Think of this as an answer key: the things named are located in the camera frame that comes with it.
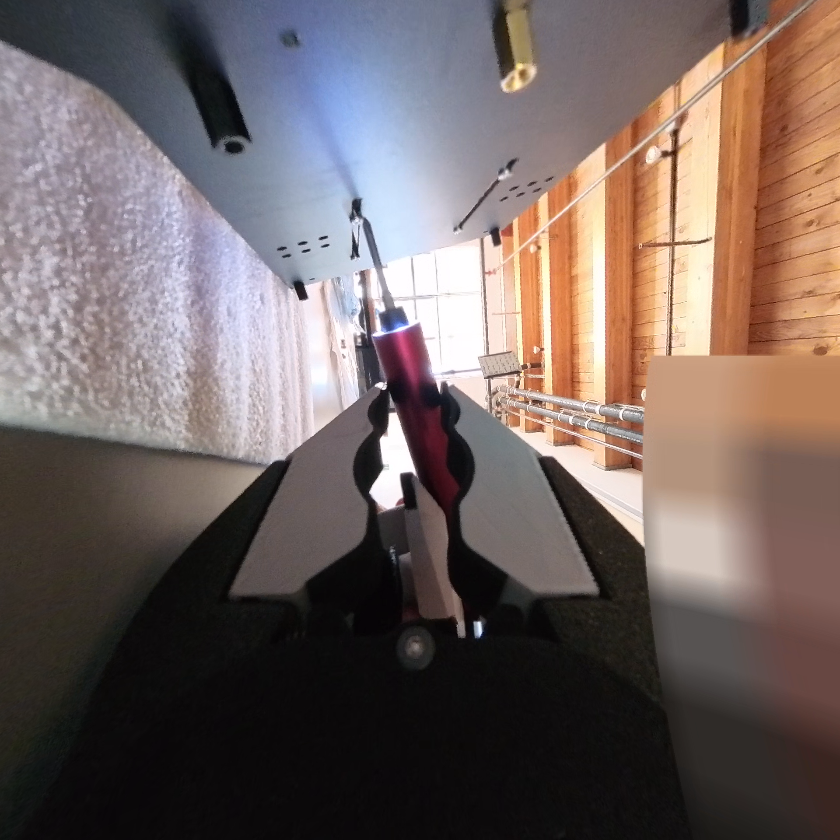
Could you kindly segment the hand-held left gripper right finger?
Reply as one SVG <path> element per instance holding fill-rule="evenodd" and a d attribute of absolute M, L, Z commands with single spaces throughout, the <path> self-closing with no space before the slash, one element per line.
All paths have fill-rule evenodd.
<path fill-rule="evenodd" d="M 602 588 L 539 454 L 467 394 L 440 395 L 447 571 L 466 631 L 493 613 L 528 627 L 547 606 L 598 603 Z"/>

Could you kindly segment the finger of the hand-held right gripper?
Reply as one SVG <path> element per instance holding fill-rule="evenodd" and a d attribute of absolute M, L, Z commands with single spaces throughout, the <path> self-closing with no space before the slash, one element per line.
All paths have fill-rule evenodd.
<path fill-rule="evenodd" d="M 462 601 L 448 576 L 446 516 L 422 482 L 401 474 L 407 551 L 399 556 L 404 615 L 447 623 L 467 636 Z"/>

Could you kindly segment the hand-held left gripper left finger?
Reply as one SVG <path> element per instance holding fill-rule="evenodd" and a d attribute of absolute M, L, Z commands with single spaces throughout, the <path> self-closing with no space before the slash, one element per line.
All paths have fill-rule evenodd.
<path fill-rule="evenodd" d="M 396 565 L 371 497 L 390 396 L 372 387 L 284 462 L 285 472 L 229 590 L 353 618 L 358 634 L 396 627 Z"/>

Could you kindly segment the red electric screwdriver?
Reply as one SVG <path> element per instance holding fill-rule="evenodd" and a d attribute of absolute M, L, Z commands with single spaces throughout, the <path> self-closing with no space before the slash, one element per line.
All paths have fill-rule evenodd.
<path fill-rule="evenodd" d="M 381 372 L 416 475 L 450 522 L 459 488 L 447 464 L 448 436 L 443 426 L 443 397 L 433 375 L 422 327 L 407 317 L 393 297 L 373 228 L 362 211 L 360 198 L 353 200 L 352 216 L 353 222 L 364 232 L 380 285 L 381 329 L 373 334 L 373 344 Z"/>

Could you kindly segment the dark grey metal panel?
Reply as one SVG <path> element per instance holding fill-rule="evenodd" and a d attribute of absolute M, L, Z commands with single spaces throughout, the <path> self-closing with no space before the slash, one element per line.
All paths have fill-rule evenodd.
<path fill-rule="evenodd" d="M 500 2 L 2 2 L 2 41 L 126 112 L 283 280 L 504 228 L 730 38 L 723 1 L 528 2 L 538 75 L 501 90 Z M 251 137 L 215 151 L 188 84 L 227 77 Z M 453 227 L 519 161 L 460 235 Z"/>

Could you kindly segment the galvanized metal pipe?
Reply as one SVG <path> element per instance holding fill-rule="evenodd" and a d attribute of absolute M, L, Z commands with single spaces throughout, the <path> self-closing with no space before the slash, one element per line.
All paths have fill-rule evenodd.
<path fill-rule="evenodd" d="M 500 398 L 496 399 L 493 404 L 496 409 L 503 410 L 508 413 L 524 412 L 534 421 L 540 420 L 540 422 L 557 422 L 566 426 L 581 428 L 587 432 L 621 439 L 635 445 L 642 445 L 644 443 L 644 436 L 639 432 L 635 432 L 634 430 L 624 428 L 614 423 L 604 423 L 603 421 L 598 421 L 591 416 L 575 413 L 569 409 L 561 408 L 560 410 L 555 411 L 537 404 L 510 398 L 505 395 L 501 395 Z"/>
<path fill-rule="evenodd" d="M 644 424 L 644 408 L 636 405 L 582 401 L 571 397 L 520 389 L 512 385 L 499 385 L 495 389 L 494 395 L 498 397 L 517 398 L 522 402 L 539 404 L 541 406 L 553 406 L 578 413 L 608 417 L 631 424 Z"/>

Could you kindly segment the window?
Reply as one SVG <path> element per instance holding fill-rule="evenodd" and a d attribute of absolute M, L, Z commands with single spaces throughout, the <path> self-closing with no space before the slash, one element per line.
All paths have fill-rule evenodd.
<path fill-rule="evenodd" d="M 486 344 L 479 242 L 394 260 L 384 276 L 396 305 L 421 325 L 434 373 L 478 370 Z"/>

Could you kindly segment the black threaded rod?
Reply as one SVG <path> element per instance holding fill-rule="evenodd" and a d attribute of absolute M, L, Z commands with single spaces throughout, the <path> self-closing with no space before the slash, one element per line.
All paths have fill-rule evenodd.
<path fill-rule="evenodd" d="M 674 121 L 669 127 L 668 148 L 668 251 L 667 281 L 665 294 L 665 355 L 670 356 L 673 351 L 674 338 L 674 292 L 676 276 L 676 228 L 679 179 L 679 121 Z"/>

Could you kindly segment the white foam block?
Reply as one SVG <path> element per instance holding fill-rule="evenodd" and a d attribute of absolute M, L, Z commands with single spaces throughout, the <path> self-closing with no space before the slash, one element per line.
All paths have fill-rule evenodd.
<path fill-rule="evenodd" d="M 313 432 L 301 305 L 106 94 L 1 50 L 3 425 L 250 463 Z"/>

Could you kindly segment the long thin metal rod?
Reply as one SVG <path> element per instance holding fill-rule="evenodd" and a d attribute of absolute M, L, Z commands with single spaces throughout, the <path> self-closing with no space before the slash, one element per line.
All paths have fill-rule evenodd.
<path fill-rule="evenodd" d="M 719 72 L 707 79 L 706 83 L 690 97 L 687 101 L 678 106 L 678 108 L 670 113 L 663 122 L 656 125 L 648 134 L 646 134 L 640 141 L 636 142 L 622 157 L 617 159 L 610 167 L 606 168 L 592 183 L 590 183 L 584 190 L 574 195 L 573 198 L 563 206 L 555 215 L 551 216 L 549 220 L 528 239 L 524 240 L 518 248 L 516 248 L 508 257 L 501 260 L 499 266 L 491 271 L 491 274 L 499 272 L 509 262 L 514 260 L 525 250 L 528 250 L 539 238 L 547 233 L 550 228 L 558 223 L 562 217 L 568 214 L 573 208 L 577 207 L 583 202 L 594 190 L 604 184 L 612 175 L 619 172 L 621 168 L 630 162 L 636 154 L 646 149 L 652 142 L 670 126 L 676 125 L 677 122 L 692 110 L 703 98 L 712 93 L 718 88 L 724 80 L 730 77 L 735 70 L 742 67 L 747 61 L 756 56 L 762 47 L 768 45 L 773 39 L 781 35 L 788 27 L 790 27 L 795 20 L 805 14 L 816 1 L 804 1 L 796 8 L 792 9 L 787 15 L 783 16 L 780 21 L 770 27 L 763 35 L 759 37 L 750 47 L 748 47 L 739 57 L 734 59 L 731 63 L 721 68 Z"/>

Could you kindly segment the long black standoff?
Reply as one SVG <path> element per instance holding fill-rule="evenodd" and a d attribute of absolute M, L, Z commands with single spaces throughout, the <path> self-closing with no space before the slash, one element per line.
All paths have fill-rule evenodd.
<path fill-rule="evenodd" d="M 251 137 L 226 75 L 196 62 L 189 69 L 188 84 L 212 148 L 228 156 L 246 152 Z"/>

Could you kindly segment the brass hex standoff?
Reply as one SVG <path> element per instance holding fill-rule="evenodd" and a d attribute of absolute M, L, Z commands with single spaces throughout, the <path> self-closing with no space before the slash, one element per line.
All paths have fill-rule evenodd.
<path fill-rule="evenodd" d="M 508 94 L 527 88 L 538 75 L 528 2 L 500 2 L 492 18 L 500 89 Z"/>

